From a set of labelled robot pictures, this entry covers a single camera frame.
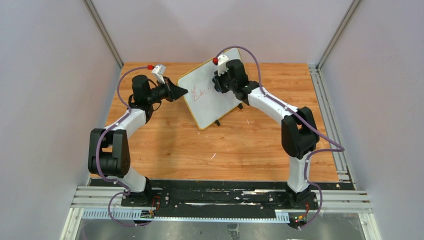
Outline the blue black whiteboard eraser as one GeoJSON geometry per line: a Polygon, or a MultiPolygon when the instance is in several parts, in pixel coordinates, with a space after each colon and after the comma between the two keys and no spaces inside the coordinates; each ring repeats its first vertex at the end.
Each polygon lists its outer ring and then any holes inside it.
{"type": "Polygon", "coordinates": [[[214,89],[215,89],[218,93],[221,93],[221,92],[222,92],[222,90],[221,90],[221,87],[220,87],[220,84],[219,84],[219,83],[215,83],[215,84],[214,84],[214,89]]]}

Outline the yellow framed whiteboard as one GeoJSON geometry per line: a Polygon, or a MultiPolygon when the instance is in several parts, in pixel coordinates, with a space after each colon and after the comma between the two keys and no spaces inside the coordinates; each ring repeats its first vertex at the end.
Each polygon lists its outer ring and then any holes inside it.
{"type": "Polygon", "coordinates": [[[213,77],[218,66],[209,59],[177,80],[177,86],[188,90],[183,97],[197,127],[204,130],[236,109],[242,102],[231,91],[217,92],[213,77]]]}

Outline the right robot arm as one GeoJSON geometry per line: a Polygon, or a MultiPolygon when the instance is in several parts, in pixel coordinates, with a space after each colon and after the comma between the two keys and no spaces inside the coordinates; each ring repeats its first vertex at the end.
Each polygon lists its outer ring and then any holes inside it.
{"type": "Polygon", "coordinates": [[[310,168],[307,156],[316,149],[320,138],[310,108],[297,108],[280,101],[257,81],[249,80],[239,59],[228,60],[225,55],[214,57],[217,66],[213,74],[214,89],[222,94],[232,92],[235,98],[252,106],[276,121],[281,127],[281,145],[289,156],[289,177],[282,202],[293,208],[316,208],[316,195],[308,182],[310,168]]]}

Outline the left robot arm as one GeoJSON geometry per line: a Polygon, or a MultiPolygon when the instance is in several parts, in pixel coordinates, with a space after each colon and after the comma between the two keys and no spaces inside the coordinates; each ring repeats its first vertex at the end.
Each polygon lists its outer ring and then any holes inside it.
{"type": "Polygon", "coordinates": [[[163,100],[174,102],[188,90],[179,87],[164,76],[155,87],[145,75],[132,78],[132,94],[123,116],[104,128],[94,128],[89,136],[87,168],[91,174],[124,187],[124,195],[135,197],[142,205],[149,204],[154,196],[150,180],[131,167],[129,138],[151,119],[153,105],[163,100]]]}

